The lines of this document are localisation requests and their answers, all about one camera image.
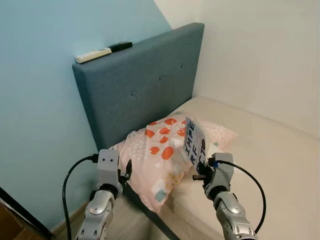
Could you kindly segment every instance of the blue wall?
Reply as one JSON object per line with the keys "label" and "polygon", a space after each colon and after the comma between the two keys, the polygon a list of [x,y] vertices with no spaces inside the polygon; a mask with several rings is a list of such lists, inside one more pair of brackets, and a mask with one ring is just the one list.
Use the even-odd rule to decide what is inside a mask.
{"label": "blue wall", "polygon": [[[74,56],[170,30],[153,0],[2,0],[0,185],[48,228],[63,220],[71,165],[97,152],[72,72]],[[83,163],[67,188],[69,211],[95,187]]]}

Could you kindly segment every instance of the mattress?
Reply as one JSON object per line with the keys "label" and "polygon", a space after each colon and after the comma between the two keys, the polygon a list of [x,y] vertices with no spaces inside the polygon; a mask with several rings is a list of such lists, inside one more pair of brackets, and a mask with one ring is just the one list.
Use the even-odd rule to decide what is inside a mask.
{"label": "mattress", "polygon": [[[251,172],[264,189],[267,212],[258,233],[260,240],[320,239],[318,139],[205,97],[192,98],[178,110],[239,134],[224,151],[232,153],[234,162]],[[192,174],[193,169],[171,192],[165,205],[210,239],[222,240],[213,202],[206,198],[202,182],[192,180]],[[259,189],[248,176],[236,170],[231,191],[255,229],[263,207]]]}

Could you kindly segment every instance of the pillowcase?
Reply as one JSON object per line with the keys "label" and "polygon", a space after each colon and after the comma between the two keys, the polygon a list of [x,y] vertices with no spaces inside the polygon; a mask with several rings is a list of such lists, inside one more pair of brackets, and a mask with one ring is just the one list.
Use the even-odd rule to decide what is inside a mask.
{"label": "pillowcase", "polygon": [[[194,120],[190,114],[176,112],[131,132],[125,141],[112,147],[120,152],[119,166],[123,172],[131,159],[132,174],[128,184],[143,204],[156,213],[192,166],[183,149],[186,117]],[[223,126],[203,120],[198,122],[213,144],[220,148],[236,137],[236,133]]]}

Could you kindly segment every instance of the black wire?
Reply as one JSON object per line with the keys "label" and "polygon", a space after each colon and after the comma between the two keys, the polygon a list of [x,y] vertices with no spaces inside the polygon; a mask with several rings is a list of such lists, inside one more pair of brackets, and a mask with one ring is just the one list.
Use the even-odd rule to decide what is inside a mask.
{"label": "black wire", "polygon": [[258,226],[256,227],[256,229],[254,230],[255,234],[257,234],[262,226],[262,224],[264,223],[264,220],[265,220],[265,216],[266,216],[266,211],[267,211],[267,202],[266,202],[266,196],[265,196],[265,192],[264,190],[262,189],[262,186],[260,185],[260,183],[258,182],[258,180],[250,173],[248,172],[247,170],[245,170],[244,168],[232,163],[232,162],[228,162],[228,161],[222,161],[222,160],[217,160],[215,161],[216,163],[218,164],[227,164],[227,165],[230,165],[230,166],[233,166],[239,170],[241,170],[242,172],[244,172],[245,174],[247,174],[256,184],[257,186],[259,187],[260,189],[260,192],[261,192],[261,195],[262,195],[262,201],[263,201],[263,210],[262,210],[262,216],[261,216],[261,220],[258,224]]}
{"label": "black wire", "polygon": [[87,156],[85,158],[82,158],[81,160],[77,161],[68,171],[68,174],[65,176],[64,182],[63,182],[63,188],[62,188],[62,204],[63,204],[63,211],[64,211],[64,217],[65,217],[65,225],[66,225],[66,231],[67,231],[67,238],[68,240],[71,239],[71,226],[70,226],[70,219],[69,219],[69,213],[67,208],[67,201],[66,201],[66,186],[69,179],[70,174],[72,171],[78,166],[80,163],[86,161],[86,160],[92,160],[92,156]]}

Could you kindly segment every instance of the bed headboard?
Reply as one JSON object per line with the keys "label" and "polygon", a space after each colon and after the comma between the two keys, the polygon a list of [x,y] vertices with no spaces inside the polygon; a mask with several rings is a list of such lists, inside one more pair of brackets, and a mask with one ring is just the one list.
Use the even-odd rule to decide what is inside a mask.
{"label": "bed headboard", "polygon": [[98,150],[192,97],[203,32],[192,23],[72,66]]}

